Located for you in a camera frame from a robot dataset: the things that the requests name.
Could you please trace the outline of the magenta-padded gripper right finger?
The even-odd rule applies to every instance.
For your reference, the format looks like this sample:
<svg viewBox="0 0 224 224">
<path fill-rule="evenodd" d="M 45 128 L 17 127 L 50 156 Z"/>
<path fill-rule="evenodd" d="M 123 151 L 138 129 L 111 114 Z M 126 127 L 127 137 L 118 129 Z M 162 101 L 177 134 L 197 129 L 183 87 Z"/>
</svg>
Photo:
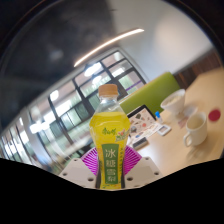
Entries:
<svg viewBox="0 0 224 224">
<path fill-rule="evenodd" d="M 142 157 L 127 146 L 123 160 L 122 188 L 134 189 L 154 182 L 163 175 L 150 157 Z"/>
</svg>

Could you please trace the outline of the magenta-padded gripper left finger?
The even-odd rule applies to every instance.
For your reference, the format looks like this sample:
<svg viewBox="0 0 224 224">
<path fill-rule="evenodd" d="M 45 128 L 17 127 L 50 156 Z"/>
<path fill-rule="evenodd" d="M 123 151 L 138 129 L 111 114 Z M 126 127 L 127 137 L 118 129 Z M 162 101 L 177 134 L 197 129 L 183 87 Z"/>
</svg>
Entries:
<svg viewBox="0 0 224 224">
<path fill-rule="evenodd" d="M 96 149 L 90 149 L 81 158 L 73 158 L 59 176 L 81 187 L 97 189 L 100 176 Z"/>
</svg>

